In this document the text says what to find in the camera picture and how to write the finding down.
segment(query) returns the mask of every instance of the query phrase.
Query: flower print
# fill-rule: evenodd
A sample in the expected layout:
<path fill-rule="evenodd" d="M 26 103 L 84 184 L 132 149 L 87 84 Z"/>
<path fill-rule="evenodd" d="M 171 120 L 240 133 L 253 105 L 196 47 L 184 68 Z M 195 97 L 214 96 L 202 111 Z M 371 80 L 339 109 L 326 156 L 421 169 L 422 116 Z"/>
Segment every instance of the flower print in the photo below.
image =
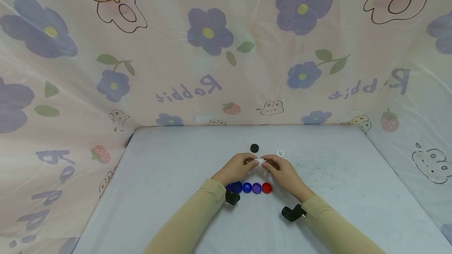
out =
<path fill-rule="evenodd" d="M 426 33 L 436 40 L 436 50 L 452 55 L 452 11 L 434 19 L 426 28 Z"/>
<path fill-rule="evenodd" d="M 102 79 L 97 84 L 97 91 L 106 94 L 107 100 L 119 102 L 130 90 L 129 78 L 123 73 L 112 70 L 104 70 Z"/>
<path fill-rule="evenodd" d="M 183 126 L 184 125 L 184 121 L 182 121 L 181 117 L 170 116 L 169 114 L 164 114 L 164 113 L 159 114 L 159 118 L 155 121 L 160 126 Z"/>
<path fill-rule="evenodd" d="M 289 69 L 287 85 L 290 88 L 308 88 L 320 78 L 322 71 L 314 62 L 297 64 Z"/>
<path fill-rule="evenodd" d="M 331 5 L 333 0 L 276 0 L 279 10 L 277 25 L 283 31 L 307 34 L 315 27 L 317 20 L 328 13 Z"/>
<path fill-rule="evenodd" d="M 332 112 L 313 111 L 309 116 L 301 118 L 301 122 L 305 125 L 320 125 L 333 115 Z"/>
<path fill-rule="evenodd" d="M 36 0 L 15 0 L 18 15 L 3 15 L 0 25 L 15 40 L 25 41 L 26 47 L 44 58 L 73 57 L 78 49 L 69 37 L 62 17 Z"/>
<path fill-rule="evenodd" d="M 217 9 L 207 12 L 193 8 L 188 12 L 191 28 L 187 32 L 188 42 L 194 47 L 202 47 L 209 55 L 218 56 L 221 48 L 232 45 L 234 35 L 226 28 L 226 16 Z"/>
<path fill-rule="evenodd" d="M 22 111 L 35 99 L 33 91 L 20 84 L 6 85 L 0 78 L 0 133 L 14 132 L 28 120 Z"/>

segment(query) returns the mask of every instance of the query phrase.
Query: green leaf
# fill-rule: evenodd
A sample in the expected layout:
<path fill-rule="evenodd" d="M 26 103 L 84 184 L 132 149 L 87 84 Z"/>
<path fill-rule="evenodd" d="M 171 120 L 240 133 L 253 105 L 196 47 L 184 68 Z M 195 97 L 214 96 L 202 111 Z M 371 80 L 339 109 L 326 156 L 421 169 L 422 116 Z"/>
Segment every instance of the green leaf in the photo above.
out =
<path fill-rule="evenodd" d="M 97 154 L 94 152 L 94 149 L 93 149 L 93 148 L 91 148 L 91 155 L 92 155 L 92 159 L 93 159 L 93 160 L 97 160 L 97 161 L 100 162 L 99 155 L 97 155 Z"/>
<path fill-rule="evenodd" d="M 237 48 L 238 52 L 242 52 L 242 53 L 248 53 L 250 51 L 252 51 L 254 48 L 254 43 L 252 43 L 251 41 L 245 41 L 244 43 L 241 44 L 241 46 L 239 46 Z"/>
<path fill-rule="evenodd" d="M 334 65 L 331 67 L 330 75 L 335 74 L 344 68 L 347 63 L 347 57 L 340 58 Z"/>
<path fill-rule="evenodd" d="M 124 61 L 124 66 L 126 67 L 126 69 L 129 71 L 129 73 L 132 76 L 135 76 L 135 69 L 132 67 L 132 65 L 129 63 L 129 61 Z"/>
<path fill-rule="evenodd" d="M 231 51 L 226 52 L 226 59 L 232 66 L 235 67 L 237 65 L 237 60 L 235 60 L 235 56 L 232 54 Z"/>
<path fill-rule="evenodd" d="M 56 85 L 52 84 L 51 82 L 46 81 L 46 87 L 44 88 L 44 97 L 52 97 L 57 95 L 60 92 L 60 90 L 56 87 Z"/>
<path fill-rule="evenodd" d="M 36 106 L 35 112 L 42 117 L 58 117 L 60 115 L 60 112 L 56 108 L 47 105 Z"/>
<path fill-rule="evenodd" d="M 97 58 L 97 61 L 105 65 L 116 65 L 119 63 L 118 59 L 114 58 L 113 55 L 110 54 L 101 54 Z"/>
<path fill-rule="evenodd" d="M 327 49 L 319 49 L 315 51 L 315 55 L 322 61 L 329 62 L 333 60 L 333 54 Z"/>

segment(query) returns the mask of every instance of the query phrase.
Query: small white object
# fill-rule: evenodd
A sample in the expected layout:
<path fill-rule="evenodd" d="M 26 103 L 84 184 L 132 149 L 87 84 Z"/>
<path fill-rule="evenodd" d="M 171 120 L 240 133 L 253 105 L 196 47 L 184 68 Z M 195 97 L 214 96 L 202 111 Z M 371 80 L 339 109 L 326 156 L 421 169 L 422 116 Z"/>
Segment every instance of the small white object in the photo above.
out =
<path fill-rule="evenodd" d="M 262 165 L 265 162 L 262 158 L 257 158 L 256 161 L 259 162 L 259 165 Z"/>

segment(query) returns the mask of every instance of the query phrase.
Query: blue bottle cap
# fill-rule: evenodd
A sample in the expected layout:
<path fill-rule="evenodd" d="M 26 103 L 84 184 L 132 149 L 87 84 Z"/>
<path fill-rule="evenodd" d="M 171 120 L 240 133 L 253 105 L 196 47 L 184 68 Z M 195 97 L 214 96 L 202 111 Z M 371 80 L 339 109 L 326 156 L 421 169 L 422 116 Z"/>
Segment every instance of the blue bottle cap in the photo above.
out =
<path fill-rule="evenodd" d="M 243 184 L 243 192 L 250 193 L 252 191 L 253 187 L 250 183 L 244 183 Z"/>
<path fill-rule="evenodd" d="M 253 192 L 259 194 L 262 191 L 262 186 L 259 183 L 253 183 Z"/>
<path fill-rule="evenodd" d="M 235 183 L 231 183 L 231 191 L 232 192 L 236 192 L 238 194 L 240 194 L 240 192 L 242 192 L 242 183 L 241 182 L 235 182 Z"/>

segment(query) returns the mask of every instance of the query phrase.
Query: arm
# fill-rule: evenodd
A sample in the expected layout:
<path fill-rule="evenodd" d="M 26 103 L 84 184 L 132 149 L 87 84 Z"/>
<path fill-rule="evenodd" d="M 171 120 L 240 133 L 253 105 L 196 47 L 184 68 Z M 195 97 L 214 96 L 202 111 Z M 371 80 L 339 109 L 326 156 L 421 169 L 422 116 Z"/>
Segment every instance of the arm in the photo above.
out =
<path fill-rule="evenodd" d="M 289 161 L 276 155 L 262 156 L 262 165 L 283 189 L 292 194 L 306 211 L 309 227 L 333 254 L 385 254 L 378 245 L 339 215 L 300 179 Z"/>
<path fill-rule="evenodd" d="M 190 254 L 225 201 L 225 186 L 243 179 L 259 164 L 256 158 L 249 153 L 233 156 L 163 225 L 143 254 Z"/>
<path fill-rule="evenodd" d="M 159 230 L 143 254 L 191 253 L 210 219 L 225 201 L 225 187 L 207 179 Z"/>

